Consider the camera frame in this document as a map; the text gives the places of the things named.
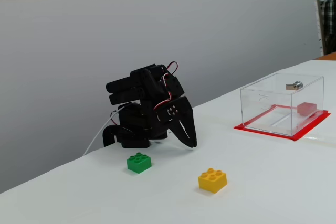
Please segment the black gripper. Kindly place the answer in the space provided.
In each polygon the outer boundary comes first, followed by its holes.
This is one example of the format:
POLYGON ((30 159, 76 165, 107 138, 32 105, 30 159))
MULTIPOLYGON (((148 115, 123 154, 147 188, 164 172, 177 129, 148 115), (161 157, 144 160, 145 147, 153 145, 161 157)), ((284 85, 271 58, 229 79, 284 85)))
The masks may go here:
POLYGON ((197 146, 193 109, 187 97, 180 97, 155 109, 155 124, 169 129, 188 147, 197 146))

